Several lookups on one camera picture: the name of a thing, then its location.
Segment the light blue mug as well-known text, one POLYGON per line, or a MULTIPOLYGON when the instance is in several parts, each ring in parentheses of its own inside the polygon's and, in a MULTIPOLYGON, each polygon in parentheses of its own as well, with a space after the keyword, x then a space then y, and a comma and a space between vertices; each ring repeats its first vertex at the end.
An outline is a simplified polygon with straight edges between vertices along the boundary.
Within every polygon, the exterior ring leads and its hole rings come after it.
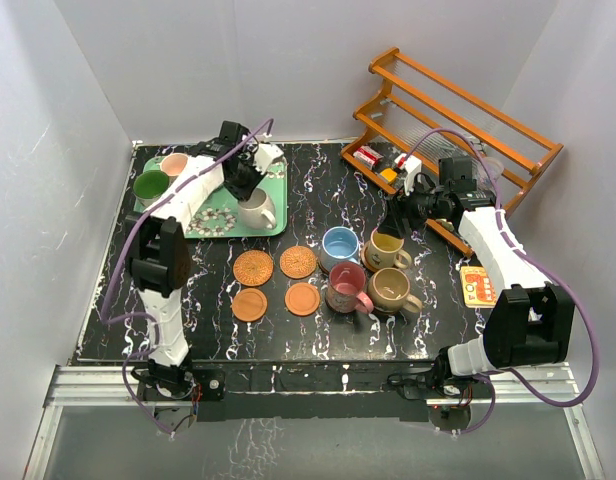
POLYGON ((353 230, 344 226, 332 227, 324 234, 320 252, 320 267, 329 273, 342 262, 359 263, 359 240, 353 230))

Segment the gold brown mug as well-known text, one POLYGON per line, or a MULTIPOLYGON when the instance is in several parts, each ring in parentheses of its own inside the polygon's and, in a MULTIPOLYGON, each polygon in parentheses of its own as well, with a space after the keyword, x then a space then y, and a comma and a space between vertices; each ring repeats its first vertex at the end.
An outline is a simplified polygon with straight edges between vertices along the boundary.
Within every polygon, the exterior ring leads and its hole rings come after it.
POLYGON ((372 275, 367 293, 374 307, 400 308, 419 313, 423 303, 411 293, 410 280, 401 270, 383 268, 372 275))

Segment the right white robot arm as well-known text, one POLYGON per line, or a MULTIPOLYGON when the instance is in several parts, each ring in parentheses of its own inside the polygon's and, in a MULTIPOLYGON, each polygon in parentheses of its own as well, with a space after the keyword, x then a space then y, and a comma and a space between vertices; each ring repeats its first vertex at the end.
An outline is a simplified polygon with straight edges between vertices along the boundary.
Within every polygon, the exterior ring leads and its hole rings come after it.
POLYGON ((552 364, 566 357, 574 301, 564 288, 523 259, 523 247, 496 208, 496 197, 480 190, 468 157, 446 158, 433 182, 415 156, 400 155, 404 185, 388 200, 378 231, 403 239, 426 220, 448 220, 477 255, 497 295, 483 333, 440 350, 426 373, 427 387, 454 397, 470 376, 509 367, 552 364))

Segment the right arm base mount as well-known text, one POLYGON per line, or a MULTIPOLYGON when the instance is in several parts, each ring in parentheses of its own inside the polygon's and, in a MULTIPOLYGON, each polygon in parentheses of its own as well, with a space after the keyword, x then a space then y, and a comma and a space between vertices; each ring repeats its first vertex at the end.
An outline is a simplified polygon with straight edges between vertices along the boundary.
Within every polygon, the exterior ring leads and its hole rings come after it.
POLYGON ((436 426, 435 431, 458 438, 461 435, 472 433, 490 419, 495 410, 496 393, 492 381, 484 374, 472 376, 456 376, 451 371, 449 347, 442 348, 432 363, 432 367, 425 372, 415 372, 413 367, 393 372, 387 377, 387 386, 396 391, 405 400, 427 400, 427 394, 437 397, 457 399, 452 408, 469 407, 472 402, 473 386, 482 383, 488 389, 490 404, 481 420, 466 428, 441 428, 436 426))

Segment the woven rattan coaster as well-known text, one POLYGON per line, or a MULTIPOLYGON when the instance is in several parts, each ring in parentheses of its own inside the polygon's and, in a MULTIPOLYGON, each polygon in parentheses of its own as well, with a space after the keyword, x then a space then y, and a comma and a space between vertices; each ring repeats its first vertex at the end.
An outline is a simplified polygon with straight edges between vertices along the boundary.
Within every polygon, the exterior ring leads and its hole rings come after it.
POLYGON ((309 277, 314 273, 316 267, 317 257, 308 247, 290 247, 280 257, 280 268, 291 279, 298 280, 309 277))
POLYGON ((247 287, 265 284, 274 272, 272 257, 261 250, 245 251, 237 257, 233 265, 236 280, 247 287))

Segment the silver white mug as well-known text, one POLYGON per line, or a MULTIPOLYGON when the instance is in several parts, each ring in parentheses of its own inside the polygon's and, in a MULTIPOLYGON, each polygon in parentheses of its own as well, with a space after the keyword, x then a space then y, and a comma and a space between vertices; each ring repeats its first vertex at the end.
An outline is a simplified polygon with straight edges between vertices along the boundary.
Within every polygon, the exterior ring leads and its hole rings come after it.
POLYGON ((276 209, 271 197, 262 189, 253 190, 248 200, 237 202, 238 218, 254 230, 272 230, 277 227, 276 209))

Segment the maroon tall mug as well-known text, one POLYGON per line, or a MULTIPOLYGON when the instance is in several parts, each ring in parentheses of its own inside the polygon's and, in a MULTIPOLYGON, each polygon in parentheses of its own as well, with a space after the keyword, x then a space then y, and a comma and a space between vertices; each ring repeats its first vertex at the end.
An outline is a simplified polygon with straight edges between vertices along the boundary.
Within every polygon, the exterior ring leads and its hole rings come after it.
POLYGON ((339 313, 357 310, 369 314, 374 310, 374 304, 365 288, 366 275, 363 268, 355 262, 341 262, 329 272, 326 302, 339 313))

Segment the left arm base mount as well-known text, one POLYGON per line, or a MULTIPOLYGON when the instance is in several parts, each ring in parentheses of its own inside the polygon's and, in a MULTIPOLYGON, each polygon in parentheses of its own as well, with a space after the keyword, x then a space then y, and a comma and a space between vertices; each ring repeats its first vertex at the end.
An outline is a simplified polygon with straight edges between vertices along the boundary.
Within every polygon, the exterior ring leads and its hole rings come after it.
POLYGON ((160 434, 173 441, 185 422, 198 419, 203 402, 218 402, 224 399, 226 375, 220 369, 194 366, 185 360, 179 366, 164 366, 149 360, 145 365, 128 369, 122 365, 122 380, 132 401, 151 420, 160 434), (174 425, 159 419, 157 407, 149 407, 149 395, 155 402, 174 401, 190 404, 190 412, 174 425))

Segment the cream yellow mug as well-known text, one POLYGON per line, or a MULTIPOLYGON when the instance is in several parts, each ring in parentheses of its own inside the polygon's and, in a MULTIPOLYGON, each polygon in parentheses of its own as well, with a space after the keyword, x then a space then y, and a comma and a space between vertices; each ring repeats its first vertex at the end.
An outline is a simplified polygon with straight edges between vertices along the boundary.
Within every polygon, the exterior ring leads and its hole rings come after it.
POLYGON ((394 254, 397 251, 402 251, 402 255, 408 259, 409 266, 407 268, 412 265, 411 255, 404 250, 404 239, 393 238, 388 235, 379 234, 377 232, 377 228, 375 228, 372 231, 369 240, 365 244, 369 245, 368 252, 375 251, 381 252, 383 254, 394 254))

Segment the light orange wooden coaster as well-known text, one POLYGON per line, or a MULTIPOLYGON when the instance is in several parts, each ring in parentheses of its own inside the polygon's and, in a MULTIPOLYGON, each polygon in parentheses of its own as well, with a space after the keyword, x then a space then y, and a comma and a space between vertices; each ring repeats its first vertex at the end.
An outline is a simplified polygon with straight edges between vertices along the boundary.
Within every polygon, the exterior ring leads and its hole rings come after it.
POLYGON ((304 317, 314 313, 321 302, 319 290, 306 282, 292 285, 285 294, 285 305, 289 312, 304 317))

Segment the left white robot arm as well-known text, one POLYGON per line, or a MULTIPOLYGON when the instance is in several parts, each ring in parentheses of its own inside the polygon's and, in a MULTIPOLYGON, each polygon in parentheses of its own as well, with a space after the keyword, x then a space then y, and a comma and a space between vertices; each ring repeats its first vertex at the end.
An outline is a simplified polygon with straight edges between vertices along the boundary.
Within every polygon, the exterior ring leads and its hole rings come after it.
POLYGON ((195 383, 192 371, 181 366, 189 352, 181 313, 181 291, 191 270, 185 232, 216 190, 225 188, 238 201, 250 199, 271 163, 255 133, 225 121, 217 137, 191 149, 183 172, 132 223, 124 245, 126 268, 143 303, 149 360, 167 367, 159 385, 174 399, 188 396, 195 383))

